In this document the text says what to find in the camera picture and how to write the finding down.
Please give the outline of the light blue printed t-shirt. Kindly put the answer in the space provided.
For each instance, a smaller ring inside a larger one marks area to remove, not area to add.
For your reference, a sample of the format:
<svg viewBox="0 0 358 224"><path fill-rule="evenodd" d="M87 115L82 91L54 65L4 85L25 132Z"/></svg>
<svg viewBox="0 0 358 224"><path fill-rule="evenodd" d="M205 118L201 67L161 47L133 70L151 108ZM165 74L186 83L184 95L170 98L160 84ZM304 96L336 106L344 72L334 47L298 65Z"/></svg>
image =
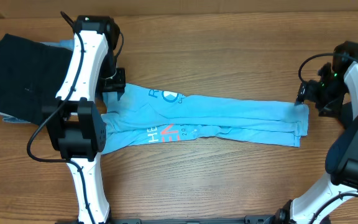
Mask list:
<svg viewBox="0 0 358 224"><path fill-rule="evenodd" d="M218 137L298 147L309 109L281 101L189 95L128 84L121 97L104 93L104 153L126 146Z"/></svg>

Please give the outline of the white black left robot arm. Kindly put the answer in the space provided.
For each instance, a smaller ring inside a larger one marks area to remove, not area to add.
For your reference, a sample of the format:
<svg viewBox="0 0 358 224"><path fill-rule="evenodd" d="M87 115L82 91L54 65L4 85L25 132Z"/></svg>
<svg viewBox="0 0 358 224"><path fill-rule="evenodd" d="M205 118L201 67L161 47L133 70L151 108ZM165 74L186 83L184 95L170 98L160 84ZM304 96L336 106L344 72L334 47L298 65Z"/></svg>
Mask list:
<svg viewBox="0 0 358 224"><path fill-rule="evenodd" d="M124 94L125 71L117 67L124 36L109 16L62 17L74 33L70 65L55 101L43 108L53 148L73 178L79 212L76 223L111 223L103 189L101 153L106 124L95 100L104 92Z"/></svg>

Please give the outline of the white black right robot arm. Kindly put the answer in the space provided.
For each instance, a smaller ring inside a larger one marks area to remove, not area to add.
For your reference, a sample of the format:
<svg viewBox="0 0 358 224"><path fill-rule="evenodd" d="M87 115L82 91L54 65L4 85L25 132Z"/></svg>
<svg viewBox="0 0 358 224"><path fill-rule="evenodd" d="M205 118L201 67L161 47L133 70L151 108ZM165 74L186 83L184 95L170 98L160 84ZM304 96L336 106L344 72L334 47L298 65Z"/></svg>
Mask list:
<svg viewBox="0 0 358 224"><path fill-rule="evenodd" d="M329 215L358 198L358 43L345 41L330 53L332 62L318 71L319 81L303 80L295 101L315 103L320 116L337 118L344 132L329 148L325 173L302 196L276 214L246 216L245 223L330 223Z"/></svg>

